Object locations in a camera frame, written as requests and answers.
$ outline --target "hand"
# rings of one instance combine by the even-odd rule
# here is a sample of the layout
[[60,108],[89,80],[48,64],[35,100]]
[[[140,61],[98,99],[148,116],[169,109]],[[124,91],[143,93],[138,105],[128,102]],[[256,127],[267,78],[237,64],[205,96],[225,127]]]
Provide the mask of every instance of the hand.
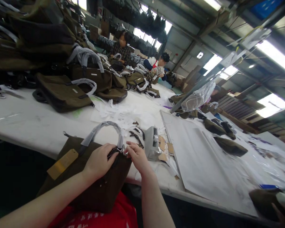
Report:
[[136,143],[127,141],[127,148],[125,149],[125,153],[129,152],[132,158],[132,162],[140,174],[143,176],[147,176],[149,174],[154,173],[152,167],[150,166],[145,150],[140,148]]
[[106,143],[92,152],[82,171],[88,181],[96,181],[109,171],[118,155],[118,153],[114,153],[108,160],[107,156],[114,147],[116,145]]

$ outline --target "paper scrap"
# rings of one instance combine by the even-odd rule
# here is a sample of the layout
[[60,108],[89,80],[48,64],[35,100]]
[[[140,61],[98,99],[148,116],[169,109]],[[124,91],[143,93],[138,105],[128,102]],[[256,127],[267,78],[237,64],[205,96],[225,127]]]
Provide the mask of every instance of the paper scrap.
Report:
[[167,145],[168,145],[169,154],[173,154],[174,155],[173,144],[172,143],[167,143]]
[[161,160],[161,161],[165,161],[165,162],[168,161],[167,156],[165,154],[159,155],[158,159]]

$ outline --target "clear plastic sheet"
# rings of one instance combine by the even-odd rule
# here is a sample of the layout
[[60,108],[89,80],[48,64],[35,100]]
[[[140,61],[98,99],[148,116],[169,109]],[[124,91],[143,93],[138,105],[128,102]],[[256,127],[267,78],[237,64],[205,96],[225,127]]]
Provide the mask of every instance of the clear plastic sheet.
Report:
[[81,145],[83,146],[89,146],[90,142],[94,141],[95,135],[99,132],[99,130],[103,127],[108,127],[112,126],[115,128],[115,130],[118,133],[118,143],[117,143],[117,148],[123,148],[124,145],[124,136],[122,133],[121,128],[118,126],[117,123],[111,122],[111,121],[105,121],[100,123],[98,126],[96,126],[91,133],[82,141]]
[[215,88],[215,82],[210,81],[203,85],[197,91],[194,91],[182,104],[181,108],[184,112],[193,111],[203,105],[211,96]]

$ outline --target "dark brown handbag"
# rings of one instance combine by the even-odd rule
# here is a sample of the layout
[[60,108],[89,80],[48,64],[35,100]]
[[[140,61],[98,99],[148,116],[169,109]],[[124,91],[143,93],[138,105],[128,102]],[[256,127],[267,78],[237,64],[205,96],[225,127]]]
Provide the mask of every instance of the dark brown handbag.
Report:
[[92,152],[101,146],[100,144],[93,142],[93,140],[97,132],[104,126],[113,126],[118,132],[119,139],[117,151],[119,151],[119,155],[116,157],[115,162],[109,171],[75,198],[70,205],[78,210],[97,211],[102,213],[111,212],[115,199],[126,180],[132,161],[123,154],[123,137],[120,127],[116,123],[110,121],[99,124],[85,139],[68,136],[69,138],[60,151],[57,160],[71,149],[76,150],[79,157],[62,174],[60,174],[56,180],[53,180],[48,175],[37,196],[44,194],[68,178],[83,171]]

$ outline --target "white board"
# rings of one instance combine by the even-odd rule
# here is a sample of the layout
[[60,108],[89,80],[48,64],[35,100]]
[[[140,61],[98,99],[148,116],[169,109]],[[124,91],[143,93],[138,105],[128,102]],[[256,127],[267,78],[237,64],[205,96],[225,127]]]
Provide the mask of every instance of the white board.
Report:
[[192,121],[161,113],[185,189],[220,206],[257,216],[242,176],[211,133]]

